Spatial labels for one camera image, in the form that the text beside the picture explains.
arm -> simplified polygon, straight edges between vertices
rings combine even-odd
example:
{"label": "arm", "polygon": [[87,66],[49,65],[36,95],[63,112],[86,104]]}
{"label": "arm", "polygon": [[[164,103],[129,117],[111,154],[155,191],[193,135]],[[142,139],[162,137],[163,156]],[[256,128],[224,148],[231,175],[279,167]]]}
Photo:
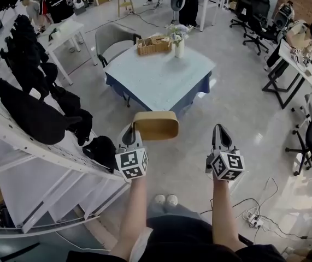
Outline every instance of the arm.
{"label": "arm", "polygon": [[129,261],[132,248],[145,227],[146,178],[140,177],[132,180],[129,201],[120,227],[119,240],[110,255]]}
{"label": "arm", "polygon": [[238,230],[230,203],[228,183],[213,180],[213,243],[223,245],[232,251],[246,247],[238,240]]}

wooden tray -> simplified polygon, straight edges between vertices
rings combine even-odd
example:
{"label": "wooden tray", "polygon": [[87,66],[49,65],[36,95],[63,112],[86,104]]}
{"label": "wooden tray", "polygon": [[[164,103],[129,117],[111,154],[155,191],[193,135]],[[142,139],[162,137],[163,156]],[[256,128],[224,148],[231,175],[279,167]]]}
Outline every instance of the wooden tray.
{"label": "wooden tray", "polygon": [[172,50],[172,43],[170,41],[161,41],[165,36],[158,35],[147,39],[137,41],[137,48],[139,55],[149,55],[155,52],[167,52]]}

white sneaker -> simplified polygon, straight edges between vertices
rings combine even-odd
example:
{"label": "white sneaker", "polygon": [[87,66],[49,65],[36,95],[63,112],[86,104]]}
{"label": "white sneaker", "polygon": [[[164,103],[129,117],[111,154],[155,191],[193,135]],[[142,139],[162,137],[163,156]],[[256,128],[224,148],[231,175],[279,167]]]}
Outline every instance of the white sneaker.
{"label": "white sneaker", "polygon": [[166,202],[168,205],[176,207],[178,204],[178,197],[175,195],[168,195]]}
{"label": "white sneaker", "polygon": [[160,205],[164,205],[164,203],[166,202],[166,197],[162,194],[158,194],[155,196],[154,202]]}
{"label": "white sneaker", "polygon": [[265,70],[266,72],[271,72],[271,68],[268,67],[267,65],[264,66],[264,70]]}
{"label": "white sneaker", "polygon": [[144,6],[148,6],[148,5],[152,5],[153,4],[153,2],[152,1],[147,1],[146,3],[144,3],[143,5]]}

gray floor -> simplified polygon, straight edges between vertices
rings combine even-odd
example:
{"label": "gray floor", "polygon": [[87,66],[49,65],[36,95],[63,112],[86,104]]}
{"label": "gray floor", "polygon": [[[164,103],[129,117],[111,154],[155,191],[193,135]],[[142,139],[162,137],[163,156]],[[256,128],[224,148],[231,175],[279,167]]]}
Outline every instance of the gray floor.
{"label": "gray floor", "polygon": [[[146,0],[133,0],[136,13],[152,7],[143,7]],[[126,13],[122,9],[121,17]],[[198,17],[202,13],[199,7]],[[291,135],[293,125],[300,122],[301,117],[292,114],[292,106],[304,103],[303,96],[311,92],[305,83],[290,105],[282,110],[276,97],[262,92],[267,83],[267,73],[263,70],[264,56],[256,55],[256,48],[249,44],[242,45],[243,30],[229,28],[233,14],[219,11],[215,26],[211,26],[214,12],[208,10],[205,30],[193,31],[186,40],[189,46],[212,59],[216,67],[211,76],[212,88],[209,94],[197,96],[190,108],[179,117],[180,133],[173,140],[163,142],[147,142],[149,155],[148,199],[155,194],[176,194],[179,202],[193,211],[202,212],[210,208],[212,198],[212,181],[204,173],[206,154],[211,148],[213,126],[222,123],[232,133],[234,144],[241,149],[245,157],[247,172],[232,189],[232,203],[253,197],[260,203],[275,191],[273,182],[263,192],[268,177],[274,177],[279,190],[275,197],[268,200],[262,214],[276,221],[286,233],[299,236],[312,235],[312,169],[303,170],[298,177],[292,175],[297,165],[295,154],[286,154],[284,148],[297,147],[297,138]],[[169,24],[172,12],[169,0],[164,0],[161,8],[149,10],[141,14],[148,22],[159,26]],[[117,0],[90,8],[78,16],[85,24],[89,45],[95,46],[94,28],[108,21],[117,19]],[[117,23],[129,27],[143,37],[157,32],[164,33],[165,28],[157,28],[142,21],[138,16],[127,16]],[[121,47],[111,49],[108,56],[113,55]],[[88,59],[85,50],[69,54],[64,48],[57,50],[67,72],[75,70]],[[280,86],[291,82],[295,71],[288,69],[279,81]],[[93,66],[87,61],[70,74],[74,85],[68,87],[81,97],[83,108],[92,113],[93,130],[98,135],[107,135],[116,139],[123,127],[131,122],[134,114],[143,111],[142,107],[131,102],[126,103],[109,86],[105,84],[102,65]],[[127,193],[113,203],[104,213],[103,219],[107,227],[117,234],[120,218],[123,213]],[[254,207],[249,201],[237,206],[235,214],[240,215],[245,209]],[[205,218],[210,220],[210,213]],[[250,229],[242,219],[237,219],[239,232],[254,240],[256,229]],[[276,227],[272,230],[285,237]],[[286,246],[304,243],[294,236],[282,239],[274,232],[260,230],[256,236],[257,243],[272,243],[282,251]]]}

power strip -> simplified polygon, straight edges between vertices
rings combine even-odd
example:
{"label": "power strip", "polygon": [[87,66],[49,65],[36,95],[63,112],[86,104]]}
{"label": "power strip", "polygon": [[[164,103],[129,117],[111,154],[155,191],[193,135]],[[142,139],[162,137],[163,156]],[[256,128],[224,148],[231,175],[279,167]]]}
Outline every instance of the power strip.
{"label": "power strip", "polygon": [[251,228],[260,228],[264,224],[264,221],[261,218],[261,216],[256,215],[255,213],[253,213],[250,217],[248,217],[247,221],[249,223],[249,227]]}

